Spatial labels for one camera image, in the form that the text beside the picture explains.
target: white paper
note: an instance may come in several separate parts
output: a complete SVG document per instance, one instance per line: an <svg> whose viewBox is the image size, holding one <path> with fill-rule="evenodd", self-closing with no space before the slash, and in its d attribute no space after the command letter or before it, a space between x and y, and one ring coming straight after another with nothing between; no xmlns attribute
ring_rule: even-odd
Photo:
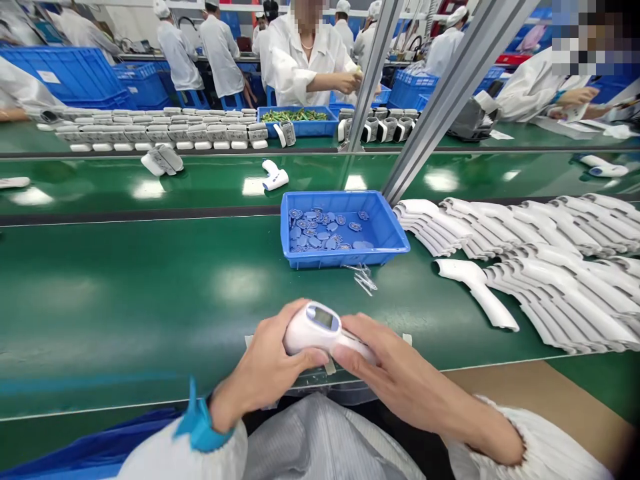
<svg viewBox="0 0 640 480"><path fill-rule="evenodd" d="M513 137L506 133L498 132L498 130L491 130L490 135L496 140L513 140Z"/></svg>
<svg viewBox="0 0 640 480"><path fill-rule="evenodd" d="M60 83L60 80L58 80L58 77L55 76L54 72L47 72L43 70L36 70L36 72L38 73L38 75L40 75L40 78L42 78L42 81L44 82Z"/></svg>

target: hand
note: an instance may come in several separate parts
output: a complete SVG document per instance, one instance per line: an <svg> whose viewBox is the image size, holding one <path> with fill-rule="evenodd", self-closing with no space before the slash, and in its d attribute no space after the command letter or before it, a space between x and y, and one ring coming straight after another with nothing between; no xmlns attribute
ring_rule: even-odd
<svg viewBox="0 0 640 480"><path fill-rule="evenodd" d="M288 303L278 315L258 324L235 370L213 394L209 410L214 430L228 432L245 413L282 397L304 370L329 362L329 356L320 349L305 349L290 357L282 345L289 322L308 301Z"/></svg>
<svg viewBox="0 0 640 480"><path fill-rule="evenodd" d="M390 328L363 313L342 317L342 324L369 345L380 365L342 345L333 357L364 380L396 416L420 430L464 442L503 465L521 462L522 439L498 410L464 392Z"/></svg>
<svg viewBox="0 0 640 480"><path fill-rule="evenodd" d="M608 114L613 107L610 105L590 105L582 116L583 120L594 120Z"/></svg>
<svg viewBox="0 0 640 480"><path fill-rule="evenodd" d="M360 88L362 84L362 73L334 73L333 76L333 88L332 90L338 90L344 95L350 95L354 91Z"/></svg>
<svg viewBox="0 0 640 480"><path fill-rule="evenodd" d="M562 94L557 105L561 107L568 107L570 105L584 105L589 103L593 98L600 93L600 90L594 87L584 87L579 89L568 90Z"/></svg>

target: white cap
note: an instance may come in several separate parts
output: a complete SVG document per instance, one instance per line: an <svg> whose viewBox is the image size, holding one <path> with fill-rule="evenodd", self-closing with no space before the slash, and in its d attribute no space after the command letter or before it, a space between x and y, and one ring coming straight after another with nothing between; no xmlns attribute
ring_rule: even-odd
<svg viewBox="0 0 640 480"><path fill-rule="evenodd" d="M335 6L336 13L346 13L349 14L351 10L351 4L347 0L339 0L338 5Z"/></svg>
<svg viewBox="0 0 640 480"><path fill-rule="evenodd" d="M164 19L171 16L171 11L165 3L165 0L153 0L153 12L159 19Z"/></svg>
<svg viewBox="0 0 640 480"><path fill-rule="evenodd" d="M369 11L367 12L367 16L369 18L372 18L374 20L380 20L380 10L382 10L382 1L381 0L375 0L375 2L372 2L371 6L369 7Z"/></svg>
<svg viewBox="0 0 640 480"><path fill-rule="evenodd" d="M454 26L458 23L462 18L468 14L469 10L466 7L458 7L455 12L450 14L449 18L447 18L447 28Z"/></svg>

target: blue plastic crate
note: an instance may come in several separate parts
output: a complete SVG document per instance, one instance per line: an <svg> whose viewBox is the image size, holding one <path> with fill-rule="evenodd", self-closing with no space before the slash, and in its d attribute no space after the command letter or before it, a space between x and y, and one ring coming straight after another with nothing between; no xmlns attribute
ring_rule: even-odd
<svg viewBox="0 0 640 480"><path fill-rule="evenodd" d="M431 98L430 95L418 95L419 101L418 101L418 105L416 106L416 110L418 111L422 111L425 109L425 107L427 106L428 102L429 102L429 98Z"/></svg>
<svg viewBox="0 0 640 480"><path fill-rule="evenodd" d="M380 85L380 86L382 87L382 92L380 92L380 95L376 95L376 98L373 99L373 102L371 103L372 107L379 107L380 105L384 105L386 104L386 102L389 101L391 89L388 87L385 87L384 85ZM335 92L332 90L331 95L329 96L329 105L333 105L333 104L340 104L340 102L337 101Z"/></svg>
<svg viewBox="0 0 640 480"><path fill-rule="evenodd" d="M258 107L258 122L262 116L271 110L273 111L298 111L302 107ZM332 137L338 128L338 119L331 110L324 105L317 107L305 107L305 110L326 113L329 120L326 121L298 121L293 122L293 129L296 137ZM275 122L265 122L269 130L269 138L278 138L273 126Z"/></svg>
<svg viewBox="0 0 640 480"><path fill-rule="evenodd" d="M127 110L136 110L138 107L133 102L131 98L131 94L128 90L124 90L117 95L114 95L107 99L102 100L80 100L80 101L71 101L67 100L66 105L68 107L76 107L76 108L95 108L100 110L114 110L114 109L127 109ZM155 110L152 108L145 108L144 110Z"/></svg>
<svg viewBox="0 0 640 480"><path fill-rule="evenodd" d="M346 217L347 224L340 226L335 232L342 235L344 243L368 241L374 245L374 248L292 253L289 239L289 210L295 208L306 212L314 207ZM360 220L358 217L360 210L369 214L368 221ZM352 221L360 223L362 231L351 230L348 224ZM380 192L374 190L285 193L280 206L280 238L285 258L294 269L341 267L358 263L384 265L396 255L411 249L409 240L389 204Z"/></svg>
<svg viewBox="0 0 640 480"><path fill-rule="evenodd" d="M0 55L41 80L58 100L108 101L123 90L102 52L94 48L14 47Z"/></svg>
<svg viewBox="0 0 640 480"><path fill-rule="evenodd" d="M154 62L123 62L115 65L113 71L140 108L164 103L169 98Z"/></svg>

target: label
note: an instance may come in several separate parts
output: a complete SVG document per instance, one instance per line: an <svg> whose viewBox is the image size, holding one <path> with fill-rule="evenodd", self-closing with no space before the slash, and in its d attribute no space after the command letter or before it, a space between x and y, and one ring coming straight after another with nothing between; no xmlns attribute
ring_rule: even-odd
<svg viewBox="0 0 640 480"><path fill-rule="evenodd" d="M58 77L55 76L54 72L48 72L44 70L36 70L36 72L38 75L40 75L40 78L42 78L42 81L44 82L60 83L60 80L58 80Z"/></svg>

